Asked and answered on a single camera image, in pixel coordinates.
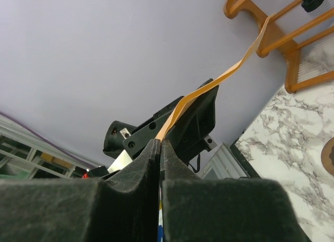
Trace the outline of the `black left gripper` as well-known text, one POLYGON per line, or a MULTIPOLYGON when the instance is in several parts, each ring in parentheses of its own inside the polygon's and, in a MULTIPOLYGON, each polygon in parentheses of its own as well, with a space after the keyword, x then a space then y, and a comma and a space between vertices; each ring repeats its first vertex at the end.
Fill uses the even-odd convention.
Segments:
MULTIPOLYGON (((213 79, 208 79, 197 89, 212 81, 213 79)), ((188 164, 202 151, 211 151, 216 146, 209 134, 216 125, 215 101, 218 90, 219 87, 216 86, 199 96, 165 137, 171 143, 177 157, 185 164, 188 164)), ((138 157, 147 143, 156 137, 180 100, 181 97, 166 105, 152 118, 137 127, 131 136, 123 141, 123 147, 132 159, 138 157)))

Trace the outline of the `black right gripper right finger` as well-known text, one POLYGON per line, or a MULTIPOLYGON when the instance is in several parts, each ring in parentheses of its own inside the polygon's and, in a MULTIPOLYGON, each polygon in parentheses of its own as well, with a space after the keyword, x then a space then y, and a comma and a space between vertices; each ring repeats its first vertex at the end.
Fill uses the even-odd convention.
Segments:
POLYGON ((308 241, 288 194, 274 180, 201 179, 161 145, 165 241, 308 241))

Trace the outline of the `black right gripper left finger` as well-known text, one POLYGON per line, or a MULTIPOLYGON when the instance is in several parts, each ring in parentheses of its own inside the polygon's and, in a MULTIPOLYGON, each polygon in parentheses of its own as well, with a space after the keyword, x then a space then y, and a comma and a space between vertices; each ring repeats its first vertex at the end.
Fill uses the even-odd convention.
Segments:
POLYGON ((157 241, 160 143, 107 180, 1 180, 1 241, 157 241))

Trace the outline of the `brown paper coffee filter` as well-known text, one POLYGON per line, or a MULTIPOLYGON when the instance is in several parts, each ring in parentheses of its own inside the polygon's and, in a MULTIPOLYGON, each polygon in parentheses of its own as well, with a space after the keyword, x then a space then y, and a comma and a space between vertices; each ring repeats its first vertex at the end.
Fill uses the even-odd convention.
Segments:
POLYGON ((218 86, 221 82, 226 80, 228 77, 230 77, 232 74, 234 74, 246 61, 247 59, 253 55, 257 49, 260 46, 260 43, 264 37, 264 34, 266 32, 267 25, 269 24, 270 20, 275 16, 275 14, 272 14, 268 16, 263 24, 263 27, 254 41, 254 43, 249 47, 247 52, 245 53, 244 57, 234 64, 232 67, 230 67, 228 70, 226 70, 223 74, 218 76, 213 81, 209 82, 208 84, 200 87, 199 89, 193 91, 192 93, 184 96, 176 105, 171 115, 168 117, 158 134, 156 135, 156 139, 162 141, 165 139, 166 134, 168 131, 175 125, 175 123, 179 120, 179 118, 187 111, 187 109, 195 102, 195 100, 201 96, 202 94, 210 91, 214 87, 218 86))

